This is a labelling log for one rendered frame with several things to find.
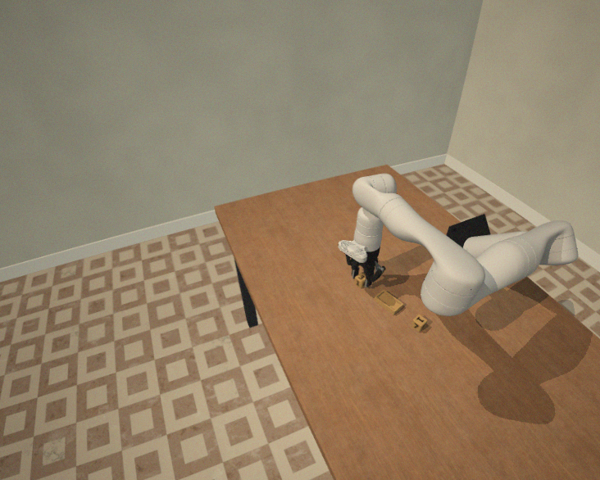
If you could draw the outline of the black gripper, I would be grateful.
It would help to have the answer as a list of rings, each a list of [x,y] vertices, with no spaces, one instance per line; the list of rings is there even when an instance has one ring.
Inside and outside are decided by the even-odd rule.
[[[352,257],[346,255],[346,259],[347,259],[347,264],[352,266],[352,278],[355,278],[358,274],[359,274],[359,265],[364,269],[364,273],[366,274],[366,279],[365,279],[365,284],[364,287],[367,288],[369,287],[372,282],[374,282],[375,280],[377,280],[382,274],[386,268],[384,266],[380,266],[378,264],[378,255],[380,253],[380,248],[376,251],[366,251],[367,254],[367,260],[364,263],[360,263],[356,260],[354,260]],[[350,260],[351,258],[351,260]],[[375,270],[375,274],[374,274],[374,270]],[[378,277],[379,276],[379,277]]]

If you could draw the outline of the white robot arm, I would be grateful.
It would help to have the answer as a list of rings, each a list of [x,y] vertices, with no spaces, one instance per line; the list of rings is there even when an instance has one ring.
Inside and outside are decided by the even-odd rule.
[[[361,206],[354,239],[340,241],[339,250],[366,262],[366,251],[380,248],[383,225],[396,238],[422,245],[434,262],[420,296],[425,307],[437,315],[459,315],[484,297],[531,275],[539,265],[567,265],[578,258],[574,230],[563,220],[541,224],[529,232],[471,237],[461,247],[397,194],[390,174],[357,179],[352,194]]]

